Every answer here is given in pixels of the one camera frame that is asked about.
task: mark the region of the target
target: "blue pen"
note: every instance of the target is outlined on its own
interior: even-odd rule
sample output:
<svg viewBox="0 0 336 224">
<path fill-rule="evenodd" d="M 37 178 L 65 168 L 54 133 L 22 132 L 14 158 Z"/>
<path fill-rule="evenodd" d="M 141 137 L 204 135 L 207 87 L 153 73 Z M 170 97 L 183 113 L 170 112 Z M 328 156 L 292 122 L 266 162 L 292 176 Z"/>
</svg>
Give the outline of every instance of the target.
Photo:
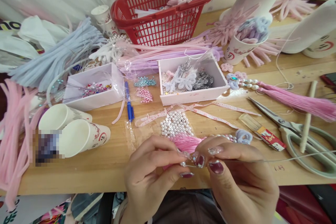
<svg viewBox="0 0 336 224">
<path fill-rule="evenodd" d="M 131 98 L 130 98 L 130 90 L 128 88 L 128 82 L 125 82 L 125 93 L 126 93 L 126 99 L 127 99 L 127 114 L 128 114 L 128 120 L 130 122 L 134 119 L 134 111 L 133 107 L 131 105 Z"/>
</svg>

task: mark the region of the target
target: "manicured nail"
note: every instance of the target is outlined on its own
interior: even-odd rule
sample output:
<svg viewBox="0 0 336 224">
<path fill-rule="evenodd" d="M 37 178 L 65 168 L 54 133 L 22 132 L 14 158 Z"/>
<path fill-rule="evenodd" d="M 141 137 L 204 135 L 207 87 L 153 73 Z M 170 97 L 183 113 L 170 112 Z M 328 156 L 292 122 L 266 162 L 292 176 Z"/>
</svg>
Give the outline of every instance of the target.
<svg viewBox="0 0 336 224">
<path fill-rule="evenodd" d="M 196 159 L 195 165 L 202 169 L 204 166 L 204 162 L 205 162 L 205 158 L 203 155 L 201 155 Z"/>
<path fill-rule="evenodd" d="M 209 148 L 208 149 L 208 152 L 210 155 L 216 155 L 218 153 L 221 153 L 224 151 L 224 148 L 222 146 L 215 146 L 215 147 L 212 147 L 212 148 Z"/>
<path fill-rule="evenodd" d="M 193 173 L 181 173 L 180 176 L 181 176 L 182 178 L 188 179 L 188 178 L 193 177 L 194 174 L 193 174 Z"/>
<path fill-rule="evenodd" d="M 198 158 L 198 153 L 199 152 L 194 152 L 194 154 L 191 156 L 191 160 L 194 162 L 194 164 L 196 164 L 196 160 Z"/>
<path fill-rule="evenodd" d="M 191 156 L 188 152 L 178 152 L 178 154 L 182 157 L 185 157 L 185 158 L 191 160 Z"/>
<path fill-rule="evenodd" d="M 219 162 L 219 160 L 216 160 L 215 162 L 209 162 L 210 169 L 220 175 L 224 172 L 224 167 L 223 165 Z"/>
</svg>

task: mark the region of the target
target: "wooden table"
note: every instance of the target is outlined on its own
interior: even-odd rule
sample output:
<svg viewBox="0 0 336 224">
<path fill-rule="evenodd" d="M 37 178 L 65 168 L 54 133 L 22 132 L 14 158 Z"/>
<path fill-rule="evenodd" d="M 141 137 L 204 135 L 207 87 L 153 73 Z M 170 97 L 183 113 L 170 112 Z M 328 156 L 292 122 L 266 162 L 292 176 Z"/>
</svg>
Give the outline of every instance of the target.
<svg viewBox="0 0 336 224">
<path fill-rule="evenodd" d="M 196 27 L 195 35 L 206 30 L 207 22 L 214 22 L 218 19 L 222 11 L 215 11 L 203 14 L 200 17 Z M 246 72 L 251 79 L 262 80 L 268 84 L 278 84 L 284 82 L 283 77 L 276 68 L 275 57 L 271 57 L 272 62 L 259 68 L 251 62 L 250 68 L 245 68 L 243 63 L 234 67 L 234 71 Z M 279 67 L 287 76 L 288 80 L 295 85 L 294 92 L 307 95 L 310 82 L 318 80 L 316 97 L 320 97 L 327 93 L 331 93 L 320 81 L 319 76 L 326 73 L 335 72 L 336 70 L 336 55 L 325 57 L 322 59 L 311 59 L 305 57 L 301 53 L 296 55 L 281 55 L 278 60 Z M 132 103 L 136 117 L 145 115 L 148 112 L 158 111 L 163 109 L 160 101 L 160 89 L 151 90 L 154 102 L 150 104 Z M 259 113 L 246 97 L 251 96 L 261 102 L 269 109 L 273 110 L 278 115 L 286 120 L 303 123 L 304 114 L 293 112 L 288 115 L 291 109 L 272 100 L 267 95 L 257 95 L 255 92 L 247 92 L 245 89 L 240 89 L 226 94 L 222 98 L 224 102 L 236 107 L 244 108 L 253 112 Z M 42 167 L 31 165 L 24 174 L 19 189 L 20 195 L 31 194 L 62 194 L 62 193 L 95 193 L 95 192 L 112 192 L 125 191 L 123 170 L 128 161 L 131 151 L 128 148 L 126 125 L 127 110 L 124 109 L 121 119 L 115 124 L 111 122 L 119 113 L 121 103 L 112 104 L 90 111 L 93 116 L 93 122 L 106 125 L 111 129 L 111 139 L 109 142 L 99 148 L 86 151 L 69 159 L 53 160 Z M 200 108 L 212 115 L 221 117 L 238 127 L 246 128 L 239 120 L 241 115 L 239 112 L 219 108 L 210 105 Z M 197 137 L 205 137 L 210 134 L 232 134 L 234 129 L 226 124 L 210 120 L 193 112 L 187 112 L 187 116 L 193 127 Z M 278 127 L 271 122 L 266 116 L 258 117 L 257 120 L 266 128 L 280 137 Z M 313 126 L 319 127 L 331 135 L 336 135 L 336 124 L 326 123 L 323 120 L 313 117 Z M 280 160 L 290 158 L 286 150 L 277 152 L 268 147 L 260 140 L 253 140 L 252 145 L 260 149 L 269 160 Z M 326 184 L 335 183 L 336 180 L 326 179 L 318 175 L 312 174 L 295 161 L 286 161 L 279 163 L 270 163 L 274 175 L 279 185 L 298 185 L 298 184 Z M 195 176 L 190 179 L 180 179 L 173 189 L 186 188 L 209 188 L 209 174 L 207 169 L 191 168 Z"/>
</svg>

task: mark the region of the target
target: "small cardboard box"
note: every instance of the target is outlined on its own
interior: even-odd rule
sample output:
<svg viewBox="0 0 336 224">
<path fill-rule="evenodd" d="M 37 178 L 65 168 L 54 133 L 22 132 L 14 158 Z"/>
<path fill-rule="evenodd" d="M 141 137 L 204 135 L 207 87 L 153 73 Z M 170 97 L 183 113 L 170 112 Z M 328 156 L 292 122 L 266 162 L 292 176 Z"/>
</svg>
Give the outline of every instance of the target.
<svg viewBox="0 0 336 224">
<path fill-rule="evenodd" d="M 85 87 L 93 82 L 102 83 L 104 86 L 112 84 L 112 89 L 102 93 L 81 98 L 83 89 L 72 87 L 69 84 Z M 119 102 L 125 97 L 124 77 L 113 63 L 98 66 L 68 77 L 68 84 L 65 89 L 63 103 L 67 106 L 88 111 L 98 107 Z"/>
<path fill-rule="evenodd" d="M 162 59 L 158 61 L 161 89 L 160 98 L 163 106 L 181 103 L 192 103 L 198 101 L 200 102 L 204 100 L 216 100 L 218 96 L 220 96 L 229 89 L 230 86 L 228 85 L 228 82 L 226 81 L 214 56 L 211 55 L 211 58 L 208 58 L 201 62 L 200 67 L 202 67 L 208 74 L 212 75 L 215 79 L 212 88 L 174 94 L 163 94 L 161 73 L 167 72 L 168 70 L 171 72 L 176 72 L 177 68 L 181 64 L 186 63 L 189 58 L 191 59 L 191 63 L 194 64 L 197 61 L 197 58 L 199 58 L 201 55 L 202 54 L 193 55 L 192 57 L 186 56 L 172 59 Z"/>
</svg>

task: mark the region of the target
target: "white pearl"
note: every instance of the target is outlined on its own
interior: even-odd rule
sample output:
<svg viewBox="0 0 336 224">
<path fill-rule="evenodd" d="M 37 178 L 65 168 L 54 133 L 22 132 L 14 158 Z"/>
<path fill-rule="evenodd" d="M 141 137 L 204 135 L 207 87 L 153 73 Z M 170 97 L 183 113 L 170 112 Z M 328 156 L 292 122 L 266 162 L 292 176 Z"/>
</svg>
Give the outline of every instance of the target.
<svg viewBox="0 0 336 224">
<path fill-rule="evenodd" d="M 252 86 L 252 89 L 253 89 L 253 90 L 257 90 L 257 89 L 259 89 L 259 86 L 258 86 L 258 85 L 253 85 L 253 86 Z"/>
</svg>

